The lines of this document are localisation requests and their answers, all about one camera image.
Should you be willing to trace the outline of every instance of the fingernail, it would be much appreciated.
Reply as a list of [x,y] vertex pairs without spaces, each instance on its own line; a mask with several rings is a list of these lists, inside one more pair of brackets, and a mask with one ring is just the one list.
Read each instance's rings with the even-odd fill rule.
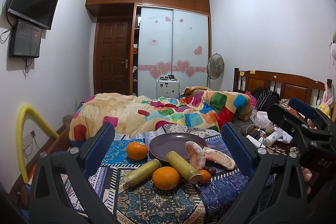
[[308,172],[307,174],[305,174],[305,176],[304,176],[305,182],[309,181],[312,176],[313,176],[313,174],[311,172]]

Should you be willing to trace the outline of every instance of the pink pillowcase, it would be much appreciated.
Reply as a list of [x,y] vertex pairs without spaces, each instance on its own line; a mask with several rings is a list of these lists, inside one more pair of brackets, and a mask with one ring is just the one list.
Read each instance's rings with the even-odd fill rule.
[[252,107],[255,107],[257,104],[257,99],[253,95],[251,95],[251,92],[249,91],[245,92],[245,94],[251,98]]

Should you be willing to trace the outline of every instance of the orange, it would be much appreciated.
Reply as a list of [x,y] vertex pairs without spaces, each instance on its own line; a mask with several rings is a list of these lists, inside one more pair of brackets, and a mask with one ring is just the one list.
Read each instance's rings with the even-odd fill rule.
[[132,160],[143,160],[147,157],[148,149],[144,143],[132,142],[127,145],[126,153]]
[[180,175],[176,169],[165,166],[153,173],[153,183],[160,190],[171,190],[180,182]]
[[199,181],[200,183],[208,183],[211,180],[211,175],[206,170],[201,170],[199,172],[202,175],[202,179]]

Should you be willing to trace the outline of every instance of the yellow foam tube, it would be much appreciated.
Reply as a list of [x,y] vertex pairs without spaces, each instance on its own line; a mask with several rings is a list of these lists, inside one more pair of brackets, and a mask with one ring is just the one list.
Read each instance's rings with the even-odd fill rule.
[[25,122],[25,115],[29,112],[31,115],[35,117],[35,119],[39,122],[40,126],[43,128],[44,133],[51,137],[58,138],[58,134],[47,124],[47,122],[41,117],[41,115],[36,111],[34,107],[31,105],[24,105],[21,107],[19,116],[17,117],[16,123],[16,151],[17,151],[17,159],[19,161],[19,167],[22,174],[22,178],[24,183],[29,182],[26,165],[23,157],[23,147],[22,147],[22,132],[23,126]]

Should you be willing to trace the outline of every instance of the electric fan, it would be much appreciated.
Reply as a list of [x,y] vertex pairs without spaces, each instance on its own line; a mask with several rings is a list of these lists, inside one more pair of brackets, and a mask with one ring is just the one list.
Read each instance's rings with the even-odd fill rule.
[[209,88],[210,81],[217,79],[224,72],[224,60],[220,54],[215,53],[210,57],[207,65],[207,72],[208,72],[207,88]]

